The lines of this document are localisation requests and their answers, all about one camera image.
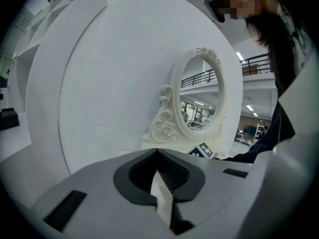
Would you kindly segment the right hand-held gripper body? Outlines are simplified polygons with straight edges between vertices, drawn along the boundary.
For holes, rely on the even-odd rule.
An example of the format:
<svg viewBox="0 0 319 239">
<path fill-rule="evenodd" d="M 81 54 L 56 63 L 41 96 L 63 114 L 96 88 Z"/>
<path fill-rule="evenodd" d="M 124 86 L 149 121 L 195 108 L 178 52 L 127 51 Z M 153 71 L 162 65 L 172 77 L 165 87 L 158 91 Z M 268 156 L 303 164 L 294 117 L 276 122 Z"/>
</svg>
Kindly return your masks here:
<svg viewBox="0 0 319 239">
<path fill-rule="evenodd" d="M 215 153 L 205 142 L 195 145 L 188 151 L 187 154 L 206 159 L 213 159 L 215 157 Z"/>
</svg>

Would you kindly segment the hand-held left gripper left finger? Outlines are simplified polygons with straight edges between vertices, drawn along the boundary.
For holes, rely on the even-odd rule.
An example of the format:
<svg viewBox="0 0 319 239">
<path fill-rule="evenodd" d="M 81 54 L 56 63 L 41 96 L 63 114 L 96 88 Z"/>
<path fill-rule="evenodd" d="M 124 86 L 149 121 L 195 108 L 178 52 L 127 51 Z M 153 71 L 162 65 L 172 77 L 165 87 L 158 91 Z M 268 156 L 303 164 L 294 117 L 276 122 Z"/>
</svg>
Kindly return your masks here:
<svg viewBox="0 0 319 239">
<path fill-rule="evenodd" d="M 40 196 L 31 211 L 44 220 L 71 191 L 76 190 L 87 196 L 63 230 L 68 238 L 172 238 L 172 231 L 158 216 L 155 206 L 133 204 L 114 186 L 117 168 L 146 152 L 132 152 L 80 169 Z"/>
</svg>

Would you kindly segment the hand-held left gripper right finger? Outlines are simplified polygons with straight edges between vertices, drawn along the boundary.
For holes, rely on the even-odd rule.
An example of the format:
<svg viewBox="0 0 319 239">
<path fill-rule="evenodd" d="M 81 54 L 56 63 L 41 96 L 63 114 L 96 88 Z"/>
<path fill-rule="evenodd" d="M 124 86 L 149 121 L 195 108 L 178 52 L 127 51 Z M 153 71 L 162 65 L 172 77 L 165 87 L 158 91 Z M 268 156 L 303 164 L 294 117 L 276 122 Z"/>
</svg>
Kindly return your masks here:
<svg viewBox="0 0 319 239">
<path fill-rule="evenodd" d="M 252 165 L 157 149 L 157 170 L 169 198 L 168 228 L 157 238 L 186 235 L 235 194 Z"/>
</svg>

